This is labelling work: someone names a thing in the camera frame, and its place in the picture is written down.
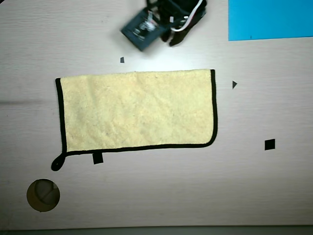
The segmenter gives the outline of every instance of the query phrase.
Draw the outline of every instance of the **table surface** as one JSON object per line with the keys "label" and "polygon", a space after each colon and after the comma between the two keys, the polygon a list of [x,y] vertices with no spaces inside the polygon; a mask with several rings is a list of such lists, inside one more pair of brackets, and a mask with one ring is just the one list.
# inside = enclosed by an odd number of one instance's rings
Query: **table surface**
{"label": "table surface", "polygon": [[[119,32],[143,0],[6,0],[0,5],[0,229],[305,225],[313,221],[313,38],[228,41],[228,1],[179,46],[144,53]],[[56,77],[215,69],[218,135],[202,149],[61,152]],[[232,81],[238,83],[232,89]],[[276,149],[264,151],[264,140]],[[57,184],[33,210],[29,185]]]}

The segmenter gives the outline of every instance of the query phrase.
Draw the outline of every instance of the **circular hole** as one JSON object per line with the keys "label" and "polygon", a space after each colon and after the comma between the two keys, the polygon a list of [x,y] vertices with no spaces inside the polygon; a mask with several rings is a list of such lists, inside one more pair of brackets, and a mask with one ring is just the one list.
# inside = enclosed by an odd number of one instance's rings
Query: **circular hole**
{"label": "circular hole", "polygon": [[29,186],[26,197],[33,209],[48,212],[59,203],[60,190],[51,180],[40,179]]}

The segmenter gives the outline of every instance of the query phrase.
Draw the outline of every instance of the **blue paper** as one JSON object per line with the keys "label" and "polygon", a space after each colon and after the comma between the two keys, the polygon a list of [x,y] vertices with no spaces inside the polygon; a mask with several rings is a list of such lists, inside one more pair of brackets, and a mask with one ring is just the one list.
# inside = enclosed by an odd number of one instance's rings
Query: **blue paper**
{"label": "blue paper", "polygon": [[313,0],[229,0],[229,40],[313,37]]}

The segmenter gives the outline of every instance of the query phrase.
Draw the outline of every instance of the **white wire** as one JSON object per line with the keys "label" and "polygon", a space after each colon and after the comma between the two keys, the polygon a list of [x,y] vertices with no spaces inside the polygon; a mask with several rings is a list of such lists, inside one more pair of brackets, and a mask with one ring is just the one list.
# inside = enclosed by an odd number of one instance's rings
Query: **white wire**
{"label": "white wire", "polygon": [[174,31],[174,32],[181,32],[181,31],[185,30],[185,29],[189,26],[189,24],[190,24],[190,22],[192,21],[192,19],[193,19],[195,13],[196,13],[196,11],[197,11],[197,9],[199,8],[199,6],[201,5],[202,2],[203,2],[203,0],[199,0],[198,4],[195,6],[195,8],[194,8],[194,9],[192,10],[192,12],[190,13],[190,16],[188,17],[188,20],[186,21],[186,23],[184,24],[183,27],[181,27],[181,28],[179,28],[179,29],[171,28],[171,30]]}

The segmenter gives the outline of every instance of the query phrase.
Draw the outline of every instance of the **microfiber cloth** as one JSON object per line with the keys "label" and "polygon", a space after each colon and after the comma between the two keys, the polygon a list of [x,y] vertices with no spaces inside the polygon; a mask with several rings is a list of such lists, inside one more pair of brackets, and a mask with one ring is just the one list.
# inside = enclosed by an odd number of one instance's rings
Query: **microfiber cloth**
{"label": "microfiber cloth", "polygon": [[56,79],[62,153],[199,148],[217,134],[214,70],[130,72]]}

